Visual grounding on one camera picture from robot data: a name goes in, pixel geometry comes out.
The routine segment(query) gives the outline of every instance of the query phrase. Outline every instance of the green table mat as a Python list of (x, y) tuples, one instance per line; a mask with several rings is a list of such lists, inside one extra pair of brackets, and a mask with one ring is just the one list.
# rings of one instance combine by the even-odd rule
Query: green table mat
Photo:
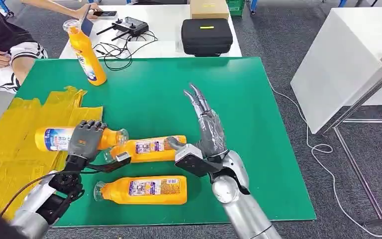
[[(127, 61), (110, 61), (120, 66)], [(250, 191), (270, 220), (313, 220), (307, 193), (260, 58), (134, 59), (122, 71), (105, 68), (107, 82), (91, 85), (77, 60), (37, 60), (16, 94), (44, 103), (65, 86), (87, 90), (82, 106), (103, 106), (111, 129), (125, 128), (130, 139), (184, 134), (199, 139), (198, 121), (183, 89), (192, 82), (222, 121), (229, 149), (237, 151), (250, 177)], [(100, 154), (94, 164), (103, 164)], [(184, 175), (184, 205), (118, 205), (96, 202), (97, 181), (121, 177)], [(172, 162), (136, 163), (112, 173), (82, 175), (85, 195), (72, 203), (57, 226), (225, 223), (228, 218), (211, 191), (208, 177), (197, 178)]]

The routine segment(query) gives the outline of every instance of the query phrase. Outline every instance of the wire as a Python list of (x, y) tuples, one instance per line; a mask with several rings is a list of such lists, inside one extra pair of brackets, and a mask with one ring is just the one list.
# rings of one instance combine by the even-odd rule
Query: wire
[[(7, 209), (9, 208), (9, 206), (11, 205), (11, 203), (13, 203), (13, 201), (18, 197), (18, 195), (24, 191), (26, 188), (28, 188), (30, 185), (32, 185), (33, 183), (37, 182), (37, 181), (40, 181), (46, 177), (49, 177), (49, 176), (53, 176), (53, 175), (57, 175), (57, 174), (69, 174), (69, 173), (78, 173), (78, 171), (59, 171), (59, 172), (55, 172), (55, 173), (49, 173), (49, 174), (46, 174), (44, 176), (41, 176), (40, 178), (36, 178), (34, 179), (33, 181), (27, 183), (24, 187), (22, 187), (17, 193), (14, 194), (14, 196), (11, 198), (11, 200), (6, 204), (6, 206), (3, 208), (2, 212), (0, 213), (0, 216), (2, 217), (3, 214), (7, 211)], [(87, 172), (80, 172), (82, 174), (95, 174), (95, 173), (99, 173), (99, 171), (87, 171)]]
[[(333, 179), (333, 193), (335, 195), (335, 198), (336, 198), (336, 201), (337, 201), (337, 204), (340, 208), (340, 210), (342, 210), (343, 214), (345, 214), (345, 216), (347, 218), (349, 218), (353, 223), (355, 223), (357, 226), (359, 226), (362, 230), (364, 230), (366, 233), (370, 234), (371, 236), (374, 236), (374, 237), (377, 237), (377, 238), (382, 238), (382, 235), (376, 235), (372, 232), (370, 232), (369, 230), (367, 230), (365, 227), (361, 226), (361, 224), (359, 224), (357, 221), (355, 221), (342, 207), (342, 205), (340, 204), (340, 200), (339, 200), (339, 197), (337, 196), (337, 192), (336, 192), (336, 178), (335, 178), (335, 175), (330, 172), (329, 169), (327, 169), (321, 162), (320, 160), (318, 160), (317, 156), (315, 156), (314, 152), (315, 151), (318, 151), (318, 152), (321, 152), (321, 153), (332, 153), (333, 152), (333, 148), (332, 146), (328, 145), (328, 144), (325, 144), (325, 143), (320, 143), (320, 144), (316, 144), (314, 146), (311, 146), (308, 142), (308, 124), (307, 124), (307, 120), (304, 118), (304, 116), (302, 115), (302, 112), (301, 112), (301, 109), (300, 107), (298, 106), (297, 103), (295, 103), (295, 101), (293, 101), (291, 98), (289, 98), (288, 96), (282, 94), (282, 93), (279, 93), (277, 92), (274, 87), (272, 86), (272, 83), (267, 80), (269, 82), (269, 85), (270, 87), (272, 88), (272, 91), (275, 92), (276, 94), (280, 95), (280, 96), (283, 96), (285, 97), (286, 99), (290, 100), (295, 106), (296, 108), (298, 109), (298, 113), (299, 113), (299, 116), (301, 117), (301, 119), (305, 122), (305, 124), (307, 125), (307, 130), (306, 130), (306, 144), (309, 148), (311, 148), (311, 155), (314, 157), (314, 159), (317, 161), (318, 164), (320, 164), (320, 166), (327, 171), (327, 173), (329, 173), (331, 176), (332, 176), (332, 179)], [(329, 148), (329, 150), (322, 150), (322, 149), (319, 149), (318, 147), (326, 147), (326, 148)]]
[[(127, 39), (124, 39), (125, 40), (125, 44), (122, 47), (118, 47), (118, 46), (116, 46), (114, 44), (110, 44), (110, 43), (100, 42), (100, 43), (96, 44), (93, 47), (93, 49), (96, 49), (97, 47), (103, 48), (104, 52), (101, 51), (101, 50), (96, 49), (96, 52), (98, 52), (98, 53), (100, 53), (102, 55), (102, 56), (100, 56), (98, 58), (103, 58), (103, 62), (105, 64), (105, 66), (108, 69), (110, 69), (111, 71), (121, 71), (121, 70), (124, 70), (124, 69), (128, 68), (132, 64), (132, 55), (134, 55), (138, 50), (140, 50), (144, 46), (147, 46), (148, 44), (151, 44), (151, 43), (159, 40), (152, 31), (146, 31), (146, 32), (149, 32), (151, 34), (142, 33), (139, 36), (142, 37), (145, 41), (147, 41), (146, 38), (144, 36), (142, 36), (142, 35), (148, 35), (148, 36), (153, 37), (153, 40), (148, 42), (148, 43), (146, 43), (146, 44), (144, 44), (144, 45), (142, 45), (142, 46), (140, 46), (139, 48), (137, 48), (132, 53), (128, 49), (128, 42), (130, 42), (135, 36), (133, 37), (131, 35), (129, 35), (127, 37)], [(129, 55), (127, 57), (125, 57), (125, 58), (120, 57), (123, 52), (127, 52)], [(113, 58), (116, 58), (116, 59), (119, 59), (119, 60), (128, 59), (128, 62), (125, 65), (120, 66), (120, 67), (109, 66), (108, 63), (107, 63), (108, 60), (109, 60), (109, 57), (113, 57)]]

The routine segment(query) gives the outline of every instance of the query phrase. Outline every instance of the orange bottle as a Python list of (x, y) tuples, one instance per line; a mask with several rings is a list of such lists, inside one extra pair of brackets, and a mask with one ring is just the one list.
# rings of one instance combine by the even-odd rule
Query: orange bottle
[(77, 55), (89, 82), (95, 86), (106, 82), (106, 74), (93, 51), (92, 42), (80, 30), (79, 21), (74, 19), (65, 21), (63, 27), (70, 37), (72, 49)]
[(187, 178), (148, 176), (98, 182), (94, 197), (96, 201), (111, 200), (118, 204), (181, 205), (187, 202)]
[[(42, 151), (67, 151), (73, 132), (74, 127), (39, 128), (35, 134), (36, 146)], [(125, 129), (113, 131), (105, 128), (98, 149), (103, 150), (116, 145), (123, 145), (127, 141), (128, 131)]]
[[(108, 163), (114, 162), (118, 155), (127, 152), (131, 156), (131, 163), (174, 161), (175, 150), (172, 149), (167, 137), (146, 138), (128, 140), (123, 145), (117, 145), (104, 152), (104, 158)], [(186, 143), (184, 135), (174, 135), (179, 142)]]

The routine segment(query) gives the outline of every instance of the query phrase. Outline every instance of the white table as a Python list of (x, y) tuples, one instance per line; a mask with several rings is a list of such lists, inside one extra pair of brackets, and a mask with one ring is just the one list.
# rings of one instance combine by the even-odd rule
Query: white table
[[(382, 78), (382, 7), (333, 8), (291, 86), (312, 133)], [(382, 105), (382, 88), (363, 105)]]
[[(193, 57), (184, 53), (181, 42), (182, 22), (191, 17), (190, 5), (101, 5), (100, 8), (105, 11), (117, 11), (118, 18), (129, 16), (146, 22), (149, 24), (150, 31), (159, 39), (138, 50), (132, 56), (133, 58)], [(94, 22), (90, 34), (93, 46), (100, 42), (111, 43), (119, 47), (125, 44), (123, 39), (111, 41), (111, 39), (116, 37), (117, 31), (115, 30), (109, 30), (96, 35), (97, 32), (111, 26), (112, 22), (114, 22), (114, 19), (98, 19)], [(238, 39), (236, 38), (235, 29), (230, 17), (228, 23), (233, 36), (233, 44), (230, 51), (221, 56), (241, 57), (241, 49), (239, 48)], [(151, 36), (145, 36), (145, 38), (147, 41), (144, 41), (141, 37), (138, 38), (139, 41), (137, 42), (130, 41), (128, 49), (133, 52), (138, 47), (153, 40)], [(76, 58), (69, 42), (65, 45), (59, 58)]]

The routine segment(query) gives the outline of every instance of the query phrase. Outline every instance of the bottle label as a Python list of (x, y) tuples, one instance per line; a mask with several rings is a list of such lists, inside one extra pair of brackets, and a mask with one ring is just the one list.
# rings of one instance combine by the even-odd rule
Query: bottle label
[(136, 180), (129, 184), (130, 196), (168, 195), (181, 192), (180, 180), (175, 178), (156, 180)]
[(87, 78), (91, 81), (96, 81), (96, 74), (93, 70), (93, 67), (88, 63), (85, 57), (79, 51), (75, 51), (78, 61), (80, 62), (81, 67), (84, 70), (84, 73), (87, 75)]
[(135, 152), (136, 153), (150, 153), (159, 152), (172, 149), (169, 144), (167, 137), (153, 138), (138, 140), (135, 142)]
[(74, 128), (48, 128), (45, 131), (45, 145), (49, 151), (68, 151), (68, 144)]

